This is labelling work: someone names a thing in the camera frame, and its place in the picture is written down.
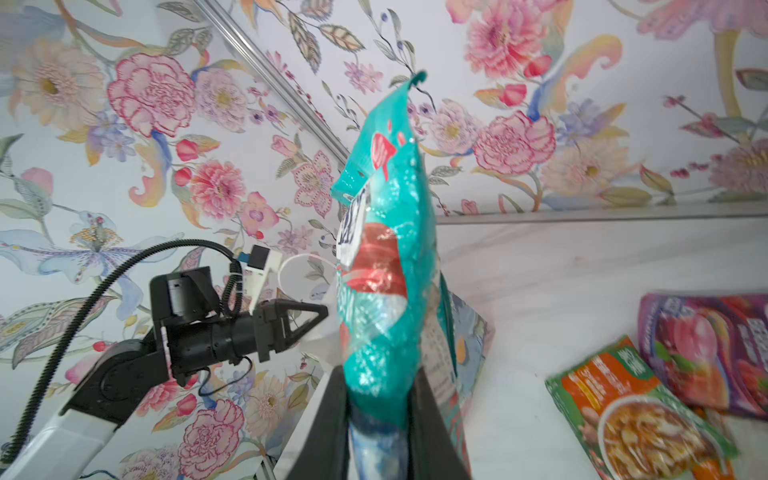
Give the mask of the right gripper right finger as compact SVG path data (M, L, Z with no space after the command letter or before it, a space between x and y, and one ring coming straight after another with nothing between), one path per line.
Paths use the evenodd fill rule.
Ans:
M409 480L470 480L455 451L423 368L408 394Z

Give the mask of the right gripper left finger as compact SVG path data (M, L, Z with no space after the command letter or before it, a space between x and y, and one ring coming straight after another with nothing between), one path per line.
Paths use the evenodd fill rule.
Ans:
M347 386L343 367L339 365L330 373L308 436L287 475L288 480L348 478L348 413Z

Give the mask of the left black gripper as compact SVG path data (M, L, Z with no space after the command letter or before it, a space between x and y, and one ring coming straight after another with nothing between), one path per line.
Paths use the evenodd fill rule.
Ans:
M289 299L226 315L208 267L156 276L149 289L158 350L166 355L169 376L181 386L217 363L236 365L251 354L266 362L272 352L298 344L329 315L323 304Z

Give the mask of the floral paper gift bag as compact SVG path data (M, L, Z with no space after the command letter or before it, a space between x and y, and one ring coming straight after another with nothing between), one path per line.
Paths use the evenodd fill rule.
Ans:
M440 281L430 291L418 341L376 351L391 328L390 311L364 315L359 335L347 321L340 324L337 350L349 402L347 479L408 479L408 394L420 368L471 476L463 415L493 330Z

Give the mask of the teal Fox's blossom candy pack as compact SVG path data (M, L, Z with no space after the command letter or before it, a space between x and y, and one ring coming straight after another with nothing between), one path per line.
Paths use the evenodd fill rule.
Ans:
M362 479L408 472L408 394L436 274L435 216L407 113L420 71L368 115L331 188L347 212L337 235L337 308L351 419Z

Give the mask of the green orange noodle snack pack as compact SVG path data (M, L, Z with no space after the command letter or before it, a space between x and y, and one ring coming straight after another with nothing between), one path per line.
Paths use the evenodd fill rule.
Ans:
M623 336L545 386L602 479L677 479L736 445L679 400Z

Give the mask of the small purple Fox's candy pack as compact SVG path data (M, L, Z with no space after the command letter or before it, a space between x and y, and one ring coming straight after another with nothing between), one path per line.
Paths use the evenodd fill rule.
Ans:
M638 343L656 376L687 405L767 419L767 294L649 293Z

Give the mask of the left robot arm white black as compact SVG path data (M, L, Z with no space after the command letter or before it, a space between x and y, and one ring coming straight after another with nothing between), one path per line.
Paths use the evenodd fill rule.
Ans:
M191 387L219 363L264 363L328 316L322 304L288 299L225 316L207 267L153 278L150 298L151 332L108 349L38 434L22 434L3 478L77 479L154 388Z

